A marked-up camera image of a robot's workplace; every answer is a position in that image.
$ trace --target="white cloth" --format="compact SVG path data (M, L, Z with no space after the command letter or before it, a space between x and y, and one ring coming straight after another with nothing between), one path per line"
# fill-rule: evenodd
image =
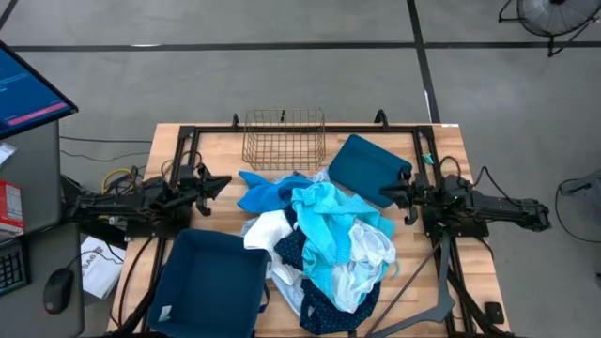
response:
M268 271L276 274L288 285L293 285L302 272L288 264L283 264L282 257L273 250L273 247L280 239L291 233L292 227L285 218L284 211L275 210L262 213L244 236L244 248L267 250L271 255Z
M368 261L373 267L396 260L393 243L381 231L358 219L348 231L350 236L350 260Z
M301 283L304 278L302 276L297 278L293 285L284 283L284 281L276 274L273 274L271 279L282 296L284 296L285 301L290 305L292 311L297 314L297 316L301 316L302 300L304 299L304 291L302 290Z
M328 174L328 168L323 168L321 170L319 170L318 172L314 173L311 177L307 177L309 178L310 181L314 181L314 182L330 182L330 175Z
M370 293L382 277L384 263L396 261L396 249L381 231L358 219L348 235L350 262L333 267L332 291L336 307L354 314L362 296Z

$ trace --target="yellow cable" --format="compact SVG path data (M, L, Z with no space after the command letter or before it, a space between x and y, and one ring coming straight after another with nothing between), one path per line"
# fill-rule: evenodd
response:
M104 179L102 180L102 186L100 187L100 193L105 193L106 182L109 180L109 178L111 178L111 176L113 176L114 174L118 174L118 173L129 174L131 176L131 179L135 179L135 177L133 176L133 173L131 172L130 169L128 169L128 168L115 169L114 171L110 172L107 176L105 176Z

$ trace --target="wooden table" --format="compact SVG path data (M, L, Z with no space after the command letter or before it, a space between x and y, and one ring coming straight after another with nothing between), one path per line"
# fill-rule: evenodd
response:
M226 126L227 124L196 124L204 126ZM146 168L145 179L159 176L161 174L161 165L174 157L177 132L180 124L159 124L157 126L148 165ZM437 151L439 157L446 155L454 156L458 159L462 175L471 179L470 167L466 150L463 146L461 131L457 125L433 125L436 136ZM326 134L326 160L323 165L328 165L338 152L339 148L345 142L349 134ZM413 141L408 134L404 133L366 133L362 134L365 139L379 145L393 154L410 161L416 168L415 151ZM204 163L213 175L231 175L234 179L221 192L215 201L209 201L212 208L210 217L203 217L193 208L195 214L191 224L192 228L208 229L222 231L228 234L237 235L242 224L255 215L242 211L236 205L237 201L247 188L244 181L238 176L239 170L253 171L248 163L242 161L242 133L203 133L200 136L198 150L202 153ZM422 142L424 153L428 153L427 142ZM431 167L428 168L430 182L434 182L434 176ZM455 165L447 161L442 166L442 173L446 176L455 173ZM276 178L282 175L289 175L289 172L263 171L259 172L267 179ZM382 210L384 217L393 220L397 226L393 235L393 243L397 250L397 260L400 262L400 276L391 279L395 269L388 269L389 276L382 281L382 287L376 309L372 316L367 318L358 328L358 337L363 337L369 327L382 314L390 301L398 293L400 288L407 282L409 276L413 274L416 268L424 260L427 253L431 250L429 238L424 235L424 228L420 219L412 225L404 224L405 210L399 210L395 205ZM131 262L140 251L145 238L137 238L128 245L127 255L121 279L113 304L113 315L117 317L119 299L125 276L131 267ZM165 251L165 259L171 250L172 242L169 241ZM502 304L501 291L497 282L495 267L487 248L479 241L473 238L458 238L461 265L465 275L467 289L471 295L484 310L486 301L497 301ZM128 289L123 303L123 319L135 309L140 299L148 289L150 274L157 248L157 240L146 247L140 260L134 267ZM277 291L277 288L271 280L268 281L271 300L267 311L258 316L256 322L257 337L305 337L312 336L308 331L299 326L299 318L292 312L285 299ZM436 305L438 296L438 279L434 262L431 260L415 279L403 298L392 308L387 317L382 321L379 329L390 326L407 317L415 315ZM458 306L454 307L455 317L460 317ZM460 320L455 320L457 330L463 330ZM507 320L504 325L500 325L502 330L509 330ZM115 326L109 323L108 330L114 330ZM347 333L341 332L332 335L332 337L346 337ZM446 337L444 323L420 323L399 331L392 337Z

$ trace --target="metal stand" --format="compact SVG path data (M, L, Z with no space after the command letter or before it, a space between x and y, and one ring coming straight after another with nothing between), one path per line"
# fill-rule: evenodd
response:
M547 56L551 57L551 56L559 54L566 47L568 47L582 32L584 32L584 30L589 27L589 24L594 23L595 21L597 21L597 19L598 19L598 17L595 16L595 17L591 18L589 21L587 21L584 25L582 25L582 27L580 27L580 29L569 40L567 40L566 42L562 42L562 47L560 47L557 50L555 49L555 38L550 37L548 39Z
M430 308L426 311L423 311L419 314L413 315L400 323L396 323L391 325L388 328L379 330L377 332L373 332L375 328L378 327L379 323L384 319L384 317L390 312L396 302L403 296L408 287L413 283L413 280L420 271L424 268L425 263L427 263L430 258L437 252L440 248L440 262L442 263L439 268L439 301L437 305L433 308ZM455 306L455 301L449 294L449 288L447 286L447 274L449 273L449 255L451 254L451 238L449 235L444 235L442 239L434 246L430 254L427 258L422 262L422 264L415 270L413 275L409 278L405 286L401 289L401 291L394 297L394 300L390 303L390 305L386 308L384 313L378 318L376 323L369 329L365 337L369 338L384 338L388 337L390 334L395 332L399 332L402 329L408 328L411 325L423 322L423 321L432 321L440 323L444 318L449 314L453 307Z
M505 3L505 5L503 5L503 7L501 8L501 10L499 11L499 18L498 21L500 23L514 23L514 22L519 22L519 18L515 17L515 18L503 18L502 14L503 12L507 9L507 7L509 7L509 4L514 1L514 0L507 0L507 2Z

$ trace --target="pile of clothes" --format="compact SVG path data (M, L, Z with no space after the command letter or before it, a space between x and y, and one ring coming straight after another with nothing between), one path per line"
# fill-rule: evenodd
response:
M396 263L393 222L336 188L327 170L274 182L239 175L249 187L239 207L260 214L242 226L244 247L270 253L268 278L300 325L316 335L355 330L372 314L380 281Z

